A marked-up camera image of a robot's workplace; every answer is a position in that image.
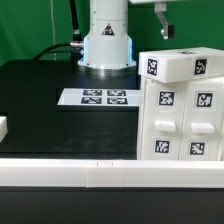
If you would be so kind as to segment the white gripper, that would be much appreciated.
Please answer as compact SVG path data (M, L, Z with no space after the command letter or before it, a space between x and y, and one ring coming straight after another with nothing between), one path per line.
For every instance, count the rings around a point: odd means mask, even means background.
M148 4L155 3L154 10L161 25L161 35L164 39L173 39L175 37L175 25L170 24L165 17L166 3L165 2L183 2L187 0L129 0L132 4Z

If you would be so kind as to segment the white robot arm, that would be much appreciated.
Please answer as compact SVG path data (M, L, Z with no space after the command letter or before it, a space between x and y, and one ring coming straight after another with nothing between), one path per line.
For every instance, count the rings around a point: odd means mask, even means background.
M122 70L136 68L128 36L128 3L153 3L162 36L170 39L174 32L164 12L172 1L181 0L89 0L90 30L84 38L79 67L96 76L118 76Z

